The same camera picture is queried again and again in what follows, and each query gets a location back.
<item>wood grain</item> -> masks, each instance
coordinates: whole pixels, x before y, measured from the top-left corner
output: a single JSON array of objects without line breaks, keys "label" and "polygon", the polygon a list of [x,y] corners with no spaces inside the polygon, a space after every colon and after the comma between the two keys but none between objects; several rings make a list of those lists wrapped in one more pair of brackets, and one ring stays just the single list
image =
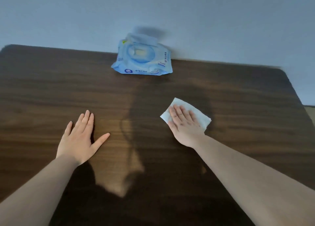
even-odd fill
[{"label": "wood grain", "polygon": [[0,199],[54,159],[89,109],[109,140],[74,172],[51,225],[253,225],[160,115],[174,97],[212,118],[206,134],[315,189],[315,137],[279,69],[172,60],[123,75],[116,54],[6,46],[0,52]]}]

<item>finger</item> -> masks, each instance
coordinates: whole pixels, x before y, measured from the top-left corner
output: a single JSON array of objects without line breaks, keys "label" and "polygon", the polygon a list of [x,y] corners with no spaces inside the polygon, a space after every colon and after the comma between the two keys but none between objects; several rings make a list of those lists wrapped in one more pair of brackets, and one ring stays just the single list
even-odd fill
[{"label": "finger", "polygon": [[72,121],[70,121],[70,122],[68,123],[68,125],[67,125],[67,127],[66,127],[66,129],[65,129],[65,133],[64,133],[65,136],[70,135],[70,133],[71,133],[71,127],[72,127]]},{"label": "finger", "polygon": [[86,128],[85,128],[85,132],[87,132],[89,135],[91,135],[92,131],[93,131],[93,124],[94,124],[94,114],[91,113],[90,115],[90,118],[89,118],[89,121],[86,125]]},{"label": "finger", "polygon": [[174,109],[175,109],[175,111],[176,111],[177,116],[179,117],[179,119],[180,119],[181,121],[185,121],[186,118],[185,118],[184,114],[182,113],[181,109],[179,108],[179,106],[175,104],[175,105],[174,105]]},{"label": "finger", "polygon": [[74,126],[74,128],[73,128],[73,130],[72,130],[72,132],[76,132],[76,131],[77,131],[77,129],[78,129],[78,127],[79,127],[79,125],[80,125],[80,123],[81,123],[83,117],[84,117],[84,114],[82,113],[82,114],[79,116],[79,118],[78,118],[78,120],[77,120],[77,122],[76,122],[76,124],[75,124],[75,126]]},{"label": "finger", "polygon": [[189,114],[189,112],[185,109],[184,106],[180,106],[180,109],[182,111],[182,113],[184,114],[184,117],[186,118],[187,121],[192,121],[192,118]]},{"label": "finger", "polygon": [[174,107],[169,107],[169,113],[171,114],[171,117],[173,119],[173,122],[175,123],[175,125],[179,125],[181,124],[181,120],[179,119],[179,117],[177,116],[177,113],[174,109]]},{"label": "finger", "polygon": [[174,124],[174,122],[169,121],[168,123],[169,128],[171,129],[171,131],[173,132],[173,134],[175,135],[176,132],[178,132],[178,129],[176,127],[176,125]]},{"label": "finger", "polygon": [[195,113],[193,113],[192,111],[189,111],[189,114],[190,114],[190,116],[191,116],[191,118],[192,118],[192,121],[193,121],[194,123],[197,123],[198,125],[200,125],[200,124],[199,124],[199,121],[198,121],[197,118],[196,118]]},{"label": "finger", "polygon": [[100,146],[107,140],[107,138],[110,136],[110,133],[106,133],[105,135],[102,135],[100,138],[98,138],[92,145],[92,152],[95,154],[97,150],[100,148]]},{"label": "finger", "polygon": [[83,117],[83,119],[82,119],[82,121],[78,127],[78,131],[83,132],[85,130],[85,127],[88,123],[89,118],[90,118],[90,111],[86,110],[85,115],[84,115],[84,117]]}]

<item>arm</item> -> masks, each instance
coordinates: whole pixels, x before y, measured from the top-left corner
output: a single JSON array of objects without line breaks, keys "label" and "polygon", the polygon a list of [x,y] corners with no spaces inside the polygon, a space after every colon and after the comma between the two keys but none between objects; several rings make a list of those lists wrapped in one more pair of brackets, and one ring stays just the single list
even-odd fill
[{"label": "arm", "polygon": [[75,168],[87,161],[109,137],[91,144],[94,115],[81,114],[61,138],[57,157],[0,204],[0,225],[48,225]]},{"label": "arm", "polygon": [[315,225],[315,191],[205,136],[193,112],[170,107],[175,138],[192,147],[255,225]]}]

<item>blue plastic package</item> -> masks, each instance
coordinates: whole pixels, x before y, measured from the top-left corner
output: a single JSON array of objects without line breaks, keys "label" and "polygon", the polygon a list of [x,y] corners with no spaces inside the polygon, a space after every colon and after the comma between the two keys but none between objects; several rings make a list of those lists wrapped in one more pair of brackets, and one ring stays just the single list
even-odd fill
[{"label": "blue plastic package", "polygon": [[128,34],[119,42],[117,61],[112,68],[123,74],[163,75],[172,73],[171,52],[157,39]]}]

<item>wall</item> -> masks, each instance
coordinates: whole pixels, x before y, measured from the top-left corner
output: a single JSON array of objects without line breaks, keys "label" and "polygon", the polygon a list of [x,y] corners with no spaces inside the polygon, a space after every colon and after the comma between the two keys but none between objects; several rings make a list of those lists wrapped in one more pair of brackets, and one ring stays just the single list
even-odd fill
[{"label": "wall", "polygon": [[315,0],[0,0],[0,47],[116,52],[154,27],[173,58],[281,66],[315,105]]}]

